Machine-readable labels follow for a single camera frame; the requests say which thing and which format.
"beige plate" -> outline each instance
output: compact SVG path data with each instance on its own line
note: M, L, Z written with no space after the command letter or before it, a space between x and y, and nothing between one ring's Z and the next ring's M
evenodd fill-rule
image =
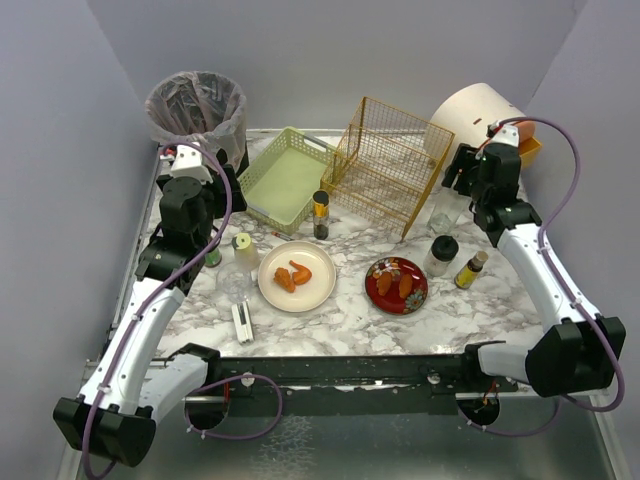
M296 271L289 260L311 270L311 280L304 285L296 285L293 293L287 292L273 279L278 267ZM316 308L331 295L335 284L336 267L331 257L309 242L296 240L277 246L264 257L258 270L258 285L262 295L271 305L285 312L306 312Z

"gray wall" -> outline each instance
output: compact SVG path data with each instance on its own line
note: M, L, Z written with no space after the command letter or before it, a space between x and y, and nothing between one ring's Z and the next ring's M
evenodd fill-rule
M141 99L179 70L234 78L250 127L339 128L363 95L429 118L487 82L533 96L585 0L87 0Z
M527 108L565 126L583 156L581 183L550 237L582 290L605 315L626 324L627 397L614 418L638 478L639 23L638 2L590 0ZM566 192L573 166L558 135L545 131L541 137L545 148L525 180L531 200L546 215Z
M0 475L55 478L51 414L111 321L153 166L85 2L10 2L0 29Z

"wire dish rack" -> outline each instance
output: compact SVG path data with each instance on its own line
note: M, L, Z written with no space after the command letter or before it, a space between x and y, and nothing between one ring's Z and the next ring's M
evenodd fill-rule
M322 187L332 203L404 237L442 168L454 134L364 97Z

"clear plastic bag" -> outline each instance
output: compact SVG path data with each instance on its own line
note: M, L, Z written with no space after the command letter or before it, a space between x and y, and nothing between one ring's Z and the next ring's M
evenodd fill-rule
M159 83L145 101L151 138L161 144L200 142L220 149L237 171L245 153L247 97L233 80L212 72L179 72Z

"dark red patterned plate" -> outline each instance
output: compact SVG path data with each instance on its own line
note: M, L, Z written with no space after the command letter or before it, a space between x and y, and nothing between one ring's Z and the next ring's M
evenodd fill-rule
M378 278L383 272L391 272L393 283L385 296L378 293ZM406 299L400 298L398 285L402 276L408 273L413 277L411 293ZM378 260L367 272L364 288L373 304L380 310L395 315L407 315L419 309L427 298L429 287L427 278L418 266L400 257L387 257Z

